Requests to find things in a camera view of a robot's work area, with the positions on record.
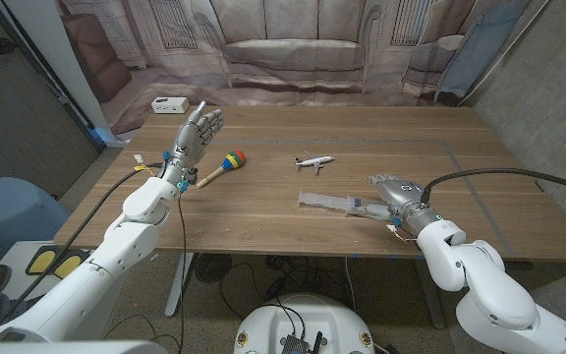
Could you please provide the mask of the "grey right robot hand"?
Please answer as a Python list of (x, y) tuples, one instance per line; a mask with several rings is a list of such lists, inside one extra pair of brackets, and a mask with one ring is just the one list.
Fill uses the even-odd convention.
[(379, 197), (391, 206), (394, 215), (408, 218), (421, 208), (423, 191), (414, 182), (390, 174), (371, 175), (366, 180), (375, 187)]

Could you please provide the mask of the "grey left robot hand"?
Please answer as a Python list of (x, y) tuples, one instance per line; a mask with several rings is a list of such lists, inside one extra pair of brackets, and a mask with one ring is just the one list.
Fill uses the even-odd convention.
[(205, 148), (224, 125), (221, 109), (203, 114), (206, 103), (202, 101), (180, 127), (173, 149), (170, 151), (169, 165), (181, 169), (194, 167), (205, 154)]

